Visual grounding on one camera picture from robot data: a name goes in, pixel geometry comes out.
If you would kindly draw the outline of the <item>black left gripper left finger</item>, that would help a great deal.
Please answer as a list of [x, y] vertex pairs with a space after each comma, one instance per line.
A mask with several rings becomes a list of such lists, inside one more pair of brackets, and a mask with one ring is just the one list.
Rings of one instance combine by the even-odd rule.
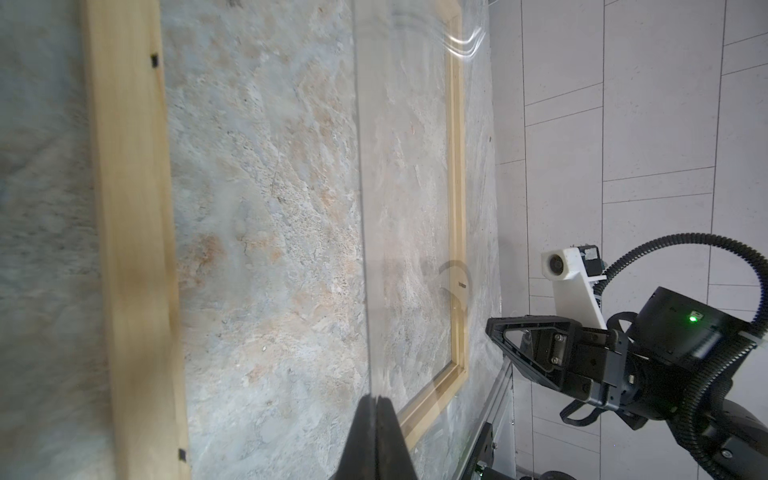
[[364, 395], [358, 402], [335, 480], [376, 478], [376, 401]]

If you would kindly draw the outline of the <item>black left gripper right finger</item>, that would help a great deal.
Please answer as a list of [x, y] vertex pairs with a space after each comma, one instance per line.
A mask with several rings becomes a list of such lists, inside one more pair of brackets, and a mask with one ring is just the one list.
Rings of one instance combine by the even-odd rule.
[[393, 404], [385, 397], [376, 399], [376, 478], [418, 479]]

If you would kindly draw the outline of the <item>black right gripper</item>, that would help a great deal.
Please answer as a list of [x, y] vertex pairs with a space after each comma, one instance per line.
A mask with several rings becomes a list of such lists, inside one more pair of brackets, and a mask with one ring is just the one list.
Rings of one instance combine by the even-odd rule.
[[664, 287], [637, 312], [592, 329], [559, 316], [489, 318], [485, 333], [528, 380], [571, 398], [572, 420], [613, 412], [624, 420], [669, 420], [704, 361], [747, 334], [747, 322]]

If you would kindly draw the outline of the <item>clear acrylic sheet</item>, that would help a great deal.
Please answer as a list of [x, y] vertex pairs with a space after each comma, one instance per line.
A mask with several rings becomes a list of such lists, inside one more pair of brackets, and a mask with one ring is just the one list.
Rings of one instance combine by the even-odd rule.
[[471, 437], [466, 102], [482, 1], [354, 3], [369, 395], [389, 398], [418, 479], [448, 479]]

